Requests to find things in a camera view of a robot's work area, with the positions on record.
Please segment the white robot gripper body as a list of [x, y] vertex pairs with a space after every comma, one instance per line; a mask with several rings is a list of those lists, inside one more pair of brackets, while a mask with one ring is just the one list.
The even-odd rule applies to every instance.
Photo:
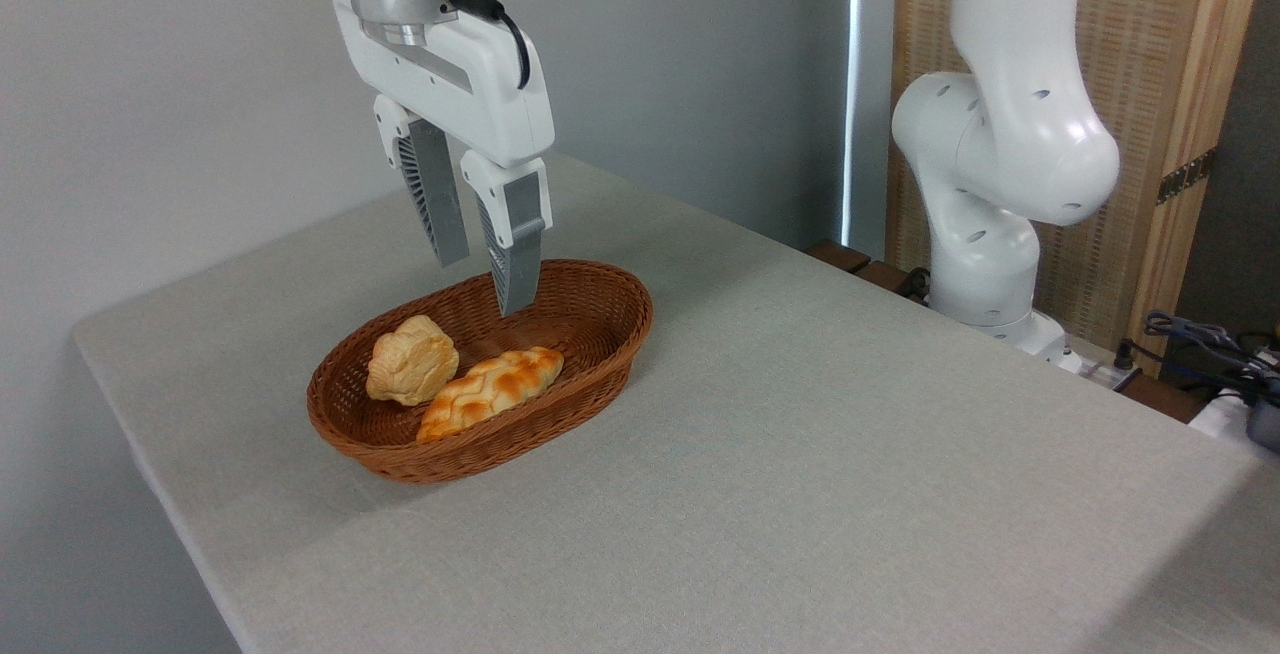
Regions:
[[357, 74], [412, 115], [499, 166], [553, 143], [547, 84], [526, 35], [456, 0], [332, 3]]

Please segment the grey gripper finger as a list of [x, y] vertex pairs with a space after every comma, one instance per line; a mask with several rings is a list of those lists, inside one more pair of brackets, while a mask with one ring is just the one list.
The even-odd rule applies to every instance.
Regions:
[[444, 131], [380, 93], [372, 108], [388, 165], [410, 189], [431, 250], [443, 266], [468, 257], [465, 220]]
[[530, 306], [541, 271], [541, 235], [553, 227], [543, 157], [503, 168], [468, 151], [461, 157], [463, 180], [474, 189], [500, 316]]

